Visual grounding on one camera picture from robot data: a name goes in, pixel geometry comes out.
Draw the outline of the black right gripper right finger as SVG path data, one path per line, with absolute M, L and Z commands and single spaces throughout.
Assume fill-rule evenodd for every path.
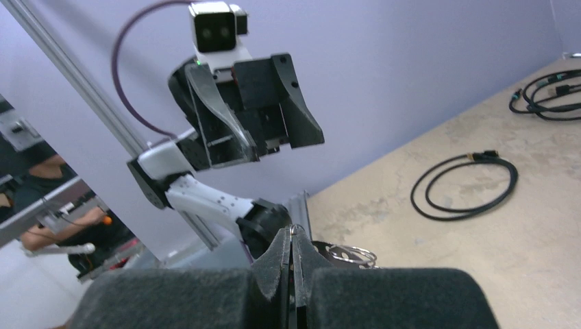
M 498 328 L 480 285 L 452 268 L 341 269 L 292 227 L 299 328 Z

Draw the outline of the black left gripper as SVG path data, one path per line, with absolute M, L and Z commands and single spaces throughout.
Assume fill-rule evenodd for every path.
M 289 53 L 236 62 L 217 73 L 188 60 L 170 75 L 168 87 L 198 133 L 178 144 L 195 169 L 257 162 L 283 145 L 325 142 Z

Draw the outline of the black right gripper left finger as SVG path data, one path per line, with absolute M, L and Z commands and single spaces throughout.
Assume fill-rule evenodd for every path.
M 98 277 L 69 328 L 277 328 L 288 232 L 250 268 L 121 269 Z

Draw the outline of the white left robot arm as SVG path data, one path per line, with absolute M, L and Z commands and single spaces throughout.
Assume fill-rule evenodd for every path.
M 157 208 L 211 221 L 260 257 L 278 230 L 291 224 L 288 209 L 220 191 L 195 173 L 257 162 L 282 145 L 324 143 L 291 55 L 237 61 L 218 71 L 189 60 L 170 75 L 168 87 L 192 128 L 129 161 L 130 171 Z

